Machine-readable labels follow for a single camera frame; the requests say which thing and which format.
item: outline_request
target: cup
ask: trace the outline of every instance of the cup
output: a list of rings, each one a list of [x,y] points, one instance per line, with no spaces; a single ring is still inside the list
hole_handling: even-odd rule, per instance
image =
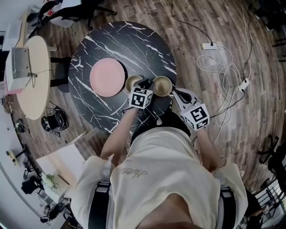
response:
[[[155,83],[154,94],[160,97],[169,95],[173,89],[173,84],[168,77],[158,76],[153,82]]]
[[[134,83],[143,79],[141,76],[130,76],[125,83],[126,90],[130,93]]]

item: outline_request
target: pink plate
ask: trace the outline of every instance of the pink plate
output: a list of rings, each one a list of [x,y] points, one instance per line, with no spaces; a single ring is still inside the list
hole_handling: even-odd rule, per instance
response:
[[[125,80],[121,64],[111,58],[104,58],[95,63],[90,72],[90,84],[93,90],[104,97],[116,95]]]

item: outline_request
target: white t-shirt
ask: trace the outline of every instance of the white t-shirt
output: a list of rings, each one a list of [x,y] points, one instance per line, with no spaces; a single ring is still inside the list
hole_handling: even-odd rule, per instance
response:
[[[107,229],[135,229],[171,193],[188,204],[194,224],[215,229],[220,181],[200,164],[194,152],[189,137],[179,129],[157,127],[139,135],[126,160],[111,174]],[[105,164],[98,157],[89,158],[72,197],[72,211],[85,229]],[[236,164],[220,168],[219,173],[234,192],[237,226],[248,206],[244,184]]]

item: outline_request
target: power outlet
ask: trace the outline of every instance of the power outlet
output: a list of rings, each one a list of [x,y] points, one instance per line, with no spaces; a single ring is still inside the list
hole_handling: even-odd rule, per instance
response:
[[[247,88],[248,85],[249,85],[249,80],[248,80],[248,78],[245,78],[245,79],[242,81],[241,85],[239,85],[238,90],[239,90],[240,92],[243,92],[243,91],[245,91],[245,89]]]
[[[213,43],[213,46],[211,46],[211,43],[203,43],[202,49],[203,50],[217,50],[218,46],[216,45],[216,43]]]

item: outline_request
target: black marble round table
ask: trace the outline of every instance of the black marble round table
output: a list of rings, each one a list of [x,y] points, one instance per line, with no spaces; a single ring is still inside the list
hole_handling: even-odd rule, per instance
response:
[[[86,36],[77,47],[69,68],[69,88],[78,112],[94,127],[112,132],[128,107],[128,92],[122,90],[111,97],[101,97],[90,85],[92,66],[103,58],[119,61],[126,78],[139,75],[150,81],[168,77],[176,85],[176,66],[165,41],[150,28],[130,21],[106,24]],[[153,95],[152,104],[135,119],[131,133],[148,121],[158,119],[172,104],[172,94]]]

